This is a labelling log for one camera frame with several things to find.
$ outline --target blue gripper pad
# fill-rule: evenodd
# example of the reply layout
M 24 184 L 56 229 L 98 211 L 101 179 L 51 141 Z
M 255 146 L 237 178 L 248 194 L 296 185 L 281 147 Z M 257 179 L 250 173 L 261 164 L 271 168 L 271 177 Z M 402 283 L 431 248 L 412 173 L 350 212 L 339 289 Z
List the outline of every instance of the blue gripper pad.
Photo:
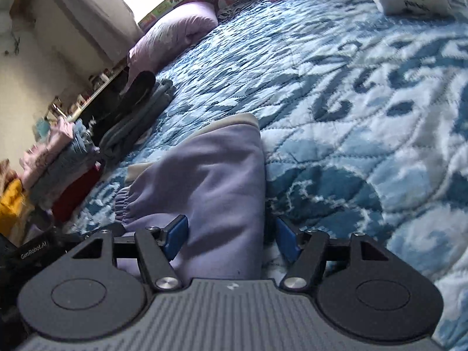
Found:
M 297 244 L 296 233 L 280 218 L 276 219 L 276 243 L 289 262 L 295 262 L 302 252 Z
M 184 216 L 169 230 L 163 251 L 168 261 L 174 260 L 189 236 L 189 220 Z

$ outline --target curtain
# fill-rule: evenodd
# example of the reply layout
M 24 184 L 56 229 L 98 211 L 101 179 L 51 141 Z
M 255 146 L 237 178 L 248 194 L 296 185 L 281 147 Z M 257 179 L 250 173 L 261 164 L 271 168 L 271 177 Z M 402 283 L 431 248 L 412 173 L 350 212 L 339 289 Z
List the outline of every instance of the curtain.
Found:
M 81 34 L 113 64 L 143 36 L 123 0 L 55 0 Z

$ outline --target blue cloth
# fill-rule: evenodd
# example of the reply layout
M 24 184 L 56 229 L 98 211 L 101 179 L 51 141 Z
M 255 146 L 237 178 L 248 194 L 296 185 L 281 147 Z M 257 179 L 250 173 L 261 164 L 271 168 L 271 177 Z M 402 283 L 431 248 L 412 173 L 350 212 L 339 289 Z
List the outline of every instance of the blue cloth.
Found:
M 85 174 L 98 159 L 99 149 L 94 146 L 89 131 L 80 119 L 73 127 L 73 141 L 31 188 L 31 203 L 39 204 L 43 209 L 51 208 L 65 189 Z
M 113 220 L 129 164 L 252 112 L 267 213 L 333 237 L 363 231 L 436 283 L 435 339 L 468 349 L 468 20 L 385 17 L 372 0 L 261 0 L 163 70 L 177 97 L 69 225 Z M 285 264 L 266 249 L 265 276 Z
M 175 92 L 171 80 L 156 81 L 148 101 L 140 104 L 106 132 L 99 143 L 106 163 L 118 163 L 132 150 L 138 139 L 151 128 L 161 112 L 170 104 Z

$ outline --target gray ribbed surface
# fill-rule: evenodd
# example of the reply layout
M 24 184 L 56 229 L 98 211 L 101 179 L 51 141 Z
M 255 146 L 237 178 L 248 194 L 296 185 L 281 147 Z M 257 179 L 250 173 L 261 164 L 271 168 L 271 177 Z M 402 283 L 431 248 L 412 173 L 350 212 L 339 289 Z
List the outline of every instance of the gray ribbed surface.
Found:
M 59 343 L 38 336 L 21 351 L 440 351 L 430 339 L 378 346 L 350 339 L 324 322 L 309 300 L 272 281 L 194 280 L 156 297 L 132 327 L 104 340 Z

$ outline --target black circular pad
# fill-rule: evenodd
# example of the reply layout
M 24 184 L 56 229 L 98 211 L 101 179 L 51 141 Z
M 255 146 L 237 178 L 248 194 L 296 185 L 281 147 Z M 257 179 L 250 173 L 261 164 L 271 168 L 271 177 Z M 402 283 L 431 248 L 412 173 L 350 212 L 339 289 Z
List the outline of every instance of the black circular pad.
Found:
M 324 279 L 317 304 L 335 327 L 378 343 L 429 336 L 443 307 L 437 288 L 396 257 L 352 262 Z
M 68 280 L 52 290 L 52 301 L 67 310 L 85 310 L 100 304 L 107 289 L 99 281 L 88 278 Z
M 82 341 L 109 335 L 143 309 L 142 284 L 112 265 L 112 259 L 62 257 L 31 279 L 18 309 L 41 335 Z
M 379 292 L 391 292 L 391 294 L 379 294 Z M 387 280 L 362 283 L 356 289 L 356 296 L 359 301 L 370 308 L 384 311 L 400 309 L 410 300 L 408 289 L 399 283 Z

